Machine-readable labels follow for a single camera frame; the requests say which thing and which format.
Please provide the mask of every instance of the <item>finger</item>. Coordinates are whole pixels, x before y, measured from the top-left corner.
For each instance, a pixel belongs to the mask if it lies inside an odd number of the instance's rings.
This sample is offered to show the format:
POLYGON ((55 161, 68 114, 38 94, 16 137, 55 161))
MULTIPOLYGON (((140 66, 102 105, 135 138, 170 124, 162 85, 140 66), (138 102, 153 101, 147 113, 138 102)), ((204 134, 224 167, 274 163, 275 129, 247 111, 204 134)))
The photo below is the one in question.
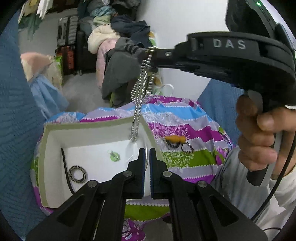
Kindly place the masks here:
POLYGON ((258 170, 263 170, 266 168, 267 165, 264 164, 259 164, 256 162, 253 162, 250 158, 246 156, 245 153, 242 151, 239 152, 238 154, 239 161, 251 172, 253 171, 258 171, 258 170))
POLYGON ((253 145, 271 146, 274 143, 274 135, 271 132, 262 131, 255 117, 239 115, 236 125, 242 135, 253 145))
POLYGON ((277 160, 277 152, 266 146, 252 145, 244 136, 238 139, 241 151, 251 160, 258 164, 272 164, 277 160))
POLYGON ((239 115, 256 116, 258 108, 248 96, 242 95, 237 100, 236 111, 239 115))
POLYGON ((296 110, 285 107, 276 108, 268 113, 258 115, 257 124, 263 131, 273 133, 279 131, 295 132, 296 110))

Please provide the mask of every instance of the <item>suitcase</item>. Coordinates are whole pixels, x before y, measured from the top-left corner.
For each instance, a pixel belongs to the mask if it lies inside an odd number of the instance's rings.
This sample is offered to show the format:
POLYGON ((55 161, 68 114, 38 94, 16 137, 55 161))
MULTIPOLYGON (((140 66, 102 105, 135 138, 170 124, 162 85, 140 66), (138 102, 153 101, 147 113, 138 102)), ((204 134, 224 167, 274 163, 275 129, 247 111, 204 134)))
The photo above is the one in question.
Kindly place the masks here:
POLYGON ((64 75, 73 74, 75 71, 75 45, 63 46, 56 49, 57 57, 62 56, 62 70, 64 75))
POLYGON ((76 42, 76 32, 79 16, 69 16, 59 19, 57 46, 73 45, 76 42))

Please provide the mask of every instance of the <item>black strap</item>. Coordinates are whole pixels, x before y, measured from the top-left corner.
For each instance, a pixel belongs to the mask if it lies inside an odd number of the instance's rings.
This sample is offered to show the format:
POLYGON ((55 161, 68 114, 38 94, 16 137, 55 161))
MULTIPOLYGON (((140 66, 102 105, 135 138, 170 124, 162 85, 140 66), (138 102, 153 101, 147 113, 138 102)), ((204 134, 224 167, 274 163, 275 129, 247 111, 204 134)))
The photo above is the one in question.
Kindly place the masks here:
POLYGON ((74 194, 75 192, 73 190, 73 187, 72 187, 71 182, 70 182, 70 179, 69 179, 69 174, 68 174, 68 169, 67 169, 67 164, 66 164, 66 158, 65 158, 65 153, 64 153, 64 149, 63 148, 62 148, 62 156, 63 156, 64 170, 65 170, 67 184, 68 184, 68 187, 70 189, 70 192, 72 194, 74 194))
POLYGON ((66 45, 66 46, 69 44, 69 43, 68 43, 68 39, 69 39, 70 22, 71 22, 71 17, 68 17, 68 20, 67 20, 67 27, 66 27, 66 36, 65 36, 65 45, 66 45))

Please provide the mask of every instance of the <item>white box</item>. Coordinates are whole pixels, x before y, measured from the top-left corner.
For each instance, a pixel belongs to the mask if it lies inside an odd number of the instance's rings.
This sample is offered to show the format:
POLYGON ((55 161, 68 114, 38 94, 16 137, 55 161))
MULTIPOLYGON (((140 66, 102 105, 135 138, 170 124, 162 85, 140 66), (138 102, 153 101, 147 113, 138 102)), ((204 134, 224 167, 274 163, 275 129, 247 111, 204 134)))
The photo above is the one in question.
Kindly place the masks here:
MULTIPOLYGON (((47 124, 39 149, 38 164, 42 205, 58 208, 72 195, 66 181, 61 148, 65 152, 68 170, 74 165, 79 165, 87 172, 84 183, 79 184, 70 180, 74 191, 89 180, 111 180, 114 175, 126 170, 130 161, 138 158, 139 148, 146 149, 147 162, 150 148, 155 148, 157 158, 163 160, 162 153, 142 116, 138 140, 134 143, 130 141, 132 119, 130 117, 89 123, 47 124), (119 161, 111 161, 111 151, 120 155, 119 161)), ((144 196, 150 194, 148 164, 145 171, 144 196)))

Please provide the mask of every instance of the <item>metal ring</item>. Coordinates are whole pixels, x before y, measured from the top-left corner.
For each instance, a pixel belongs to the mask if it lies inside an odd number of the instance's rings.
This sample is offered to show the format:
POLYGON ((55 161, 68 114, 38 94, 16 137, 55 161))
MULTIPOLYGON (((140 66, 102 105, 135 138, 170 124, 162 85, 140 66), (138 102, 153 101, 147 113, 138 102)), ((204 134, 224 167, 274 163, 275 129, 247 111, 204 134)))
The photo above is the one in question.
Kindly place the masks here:
POLYGON ((192 146, 191 146, 188 142, 184 142, 184 143, 181 144, 181 150, 182 150, 183 152, 185 152, 185 153, 193 153, 193 151, 194 151, 194 149, 192 148, 192 146), (191 151, 184 151, 184 150, 183 150, 183 145, 184 145, 184 144, 187 144, 187 145, 189 146, 189 148, 191 149, 191 151))
POLYGON ((85 171, 84 168, 82 168, 82 167, 80 167, 80 166, 77 166, 77 165, 72 166, 72 167, 69 169, 68 174, 69 174, 69 178, 70 178, 73 182, 75 182, 75 183, 84 183, 85 180, 86 180, 86 171, 85 171), (81 179, 76 179, 76 178, 73 176, 73 172, 74 172, 75 170, 80 170, 80 171, 82 172, 83 177, 82 177, 81 179))

